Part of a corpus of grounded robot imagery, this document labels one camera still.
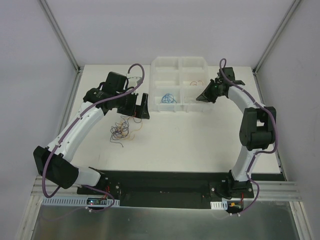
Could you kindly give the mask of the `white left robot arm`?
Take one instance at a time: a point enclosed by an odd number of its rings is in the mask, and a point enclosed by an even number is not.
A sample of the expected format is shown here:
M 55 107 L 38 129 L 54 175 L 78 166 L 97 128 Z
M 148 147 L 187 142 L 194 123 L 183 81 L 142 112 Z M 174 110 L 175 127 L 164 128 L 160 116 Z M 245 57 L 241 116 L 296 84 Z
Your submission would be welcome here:
M 71 122 L 46 147 L 37 146 L 33 152 L 38 173 L 47 180 L 68 189 L 72 185 L 86 185 L 94 194 L 105 191 L 103 174 L 92 167 L 72 164 L 76 150 L 90 132 L 109 111 L 139 119 L 149 119 L 148 94 L 143 93 L 138 105 L 136 84 L 142 84 L 144 77 L 109 72 L 99 87 L 91 88 Z

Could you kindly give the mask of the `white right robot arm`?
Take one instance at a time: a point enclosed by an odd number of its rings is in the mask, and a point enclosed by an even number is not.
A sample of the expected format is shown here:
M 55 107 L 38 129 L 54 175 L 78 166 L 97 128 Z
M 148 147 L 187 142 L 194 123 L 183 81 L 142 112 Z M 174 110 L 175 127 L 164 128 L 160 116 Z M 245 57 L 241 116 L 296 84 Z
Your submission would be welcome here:
M 239 156 L 230 173 L 232 181 L 225 184 L 225 192 L 237 197 L 243 191 L 240 182 L 250 179 L 258 154 L 270 154 L 268 147 L 276 141 L 276 109 L 263 106 L 242 86 L 245 83 L 235 79 L 232 67 L 221 67 L 215 79 L 196 98 L 198 102 L 215 103 L 225 96 L 242 112 L 239 140 L 242 145 Z

